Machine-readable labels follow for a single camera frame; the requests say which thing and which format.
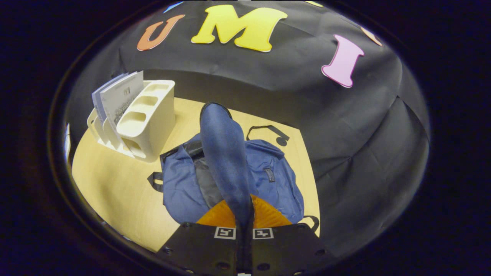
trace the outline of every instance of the booklet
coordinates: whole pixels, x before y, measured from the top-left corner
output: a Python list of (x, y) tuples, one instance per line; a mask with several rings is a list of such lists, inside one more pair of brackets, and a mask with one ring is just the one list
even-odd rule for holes
[(123, 144), (123, 140), (116, 131), (116, 126), (131, 102), (142, 90), (143, 71), (140, 71), (120, 78), (100, 92), (106, 117), (114, 133)]
[(102, 85), (92, 93), (92, 102), (94, 103), (94, 107), (97, 112), (97, 117), (99, 117), (101, 124), (104, 124), (104, 120), (107, 118), (106, 113), (104, 112), (104, 107), (102, 106), (101, 91), (109, 87), (109, 85), (113, 84), (117, 80), (127, 75), (128, 73), (124, 73), (117, 76), (116, 78), (108, 81), (107, 83), (105, 83), (104, 85)]

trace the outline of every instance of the yellow letter m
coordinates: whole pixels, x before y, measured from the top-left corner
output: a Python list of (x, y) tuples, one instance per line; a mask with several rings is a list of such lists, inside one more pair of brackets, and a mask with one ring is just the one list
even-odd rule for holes
[(191, 39), (192, 43), (212, 43), (215, 27), (220, 42), (227, 43), (245, 28), (243, 35), (235, 39), (235, 45), (261, 52), (271, 51), (271, 33), (278, 21), (288, 16), (279, 10), (257, 8), (239, 18), (232, 5), (213, 6), (205, 11), (208, 16), (199, 33)]

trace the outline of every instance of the backpack strap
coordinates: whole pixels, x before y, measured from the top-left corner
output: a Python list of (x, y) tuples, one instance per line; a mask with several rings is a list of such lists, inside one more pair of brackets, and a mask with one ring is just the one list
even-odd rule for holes
[(249, 129), (249, 132), (247, 133), (247, 136), (245, 137), (245, 139), (247, 141), (249, 141), (249, 134), (250, 132), (253, 130), (253, 129), (258, 129), (258, 128), (269, 128), (271, 131), (273, 131), (274, 133), (278, 134), (279, 137), (276, 138), (276, 142), (278, 143), (278, 145), (280, 146), (286, 146), (286, 141), (288, 141), (290, 139), (290, 137), (288, 137), (286, 134), (284, 134), (281, 130), (279, 130), (278, 128), (276, 128), (275, 126), (273, 125), (269, 125), (269, 126), (252, 126), (250, 129)]
[(150, 183), (150, 185), (152, 185), (152, 188), (154, 188), (154, 190), (163, 193), (164, 185), (155, 183), (155, 180), (162, 180), (162, 179), (163, 179), (162, 173), (158, 171), (152, 172), (150, 176), (147, 178), (148, 182)]
[[(167, 159), (168, 156), (174, 154), (177, 152), (177, 150), (179, 149), (179, 147), (175, 147), (163, 154), (160, 155), (160, 160), (162, 162), (162, 169), (164, 168), (164, 163), (165, 163), (165, 160)], [(164, 180), (164, 175), (162, 172), (158, 172), (158, 171), (154, 171), (152, 172), (148, 178), (147, 178), (148, 182), (150, 183), (150, 185), (152, 185), (152, 188), (154, 188), (154, 190), (158, 191), (158, 192), (161, 192), (163, 193), (164, 192), (164, 184), (157, 184), (155, 183), (155, 180)]]
[(320, 222), (319, 219), (316, 216), (303, 216), (303, 218), (311, 218), (312, 221), (314, 222), (314, 226), (312, 227), (312, 231), (315, 233), (317, 228), (319, 228)]

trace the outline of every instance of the pink letter i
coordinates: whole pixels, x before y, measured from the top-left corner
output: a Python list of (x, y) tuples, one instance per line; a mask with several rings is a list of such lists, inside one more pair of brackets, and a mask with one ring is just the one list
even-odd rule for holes
[(321, 67), (321, 72), (324, 76), (340, 85), (350, 88), (353, 86), (351, 73), (355, 68), (356, 60), (359, 55), (365, 55), (365, 53), (360, 47), (348, 39), (337, 34), (335, 34), (334, 37), (338, 41), (336, 53), (329, 65)]

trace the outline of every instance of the wooden table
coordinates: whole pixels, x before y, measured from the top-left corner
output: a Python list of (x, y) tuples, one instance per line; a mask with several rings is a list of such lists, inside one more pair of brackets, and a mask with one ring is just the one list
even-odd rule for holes
[[(186, 142), (200, 130), (199, 112), (203, 103), (174, 99), (176, 125), (162, 153)], [(250, 139), (263, 139), (279, 147), (295, 172), (303, 195), (304, 214), (320, 218), (319, 201), (307, 150), (298, 129), (250, 114), (230, 110), (244, 136), (251, 126), (274, 125), (290, 137), (284, 147), (277, 145), (278, 135), (269, 129), (256, 129)], [(135, 243), (157, 252), (179, 224), (162, 205), (162, 193), (147, 181), (154, 171), (162, 171), (159, 160), (145, 163), (99, 144), (90, 131), (83, 135), (75, 151), (72, 173), (82, 195), (92, 208), (116, 231)], [(312, 226), (311, 219), (302, 222)]]

